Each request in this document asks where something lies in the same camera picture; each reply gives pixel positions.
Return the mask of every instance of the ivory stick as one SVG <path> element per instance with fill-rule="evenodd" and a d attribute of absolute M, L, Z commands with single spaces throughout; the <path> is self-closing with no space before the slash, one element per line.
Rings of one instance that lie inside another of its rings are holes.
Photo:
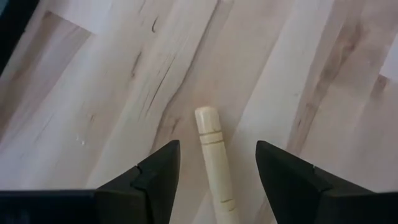
<path fill-rule="evenodd" d="M 217 224 L 238 224 L 238 211 L 233 197 L 218 112 L 215 108 L 207 106 L 196 109 L 195 116 Z"/>

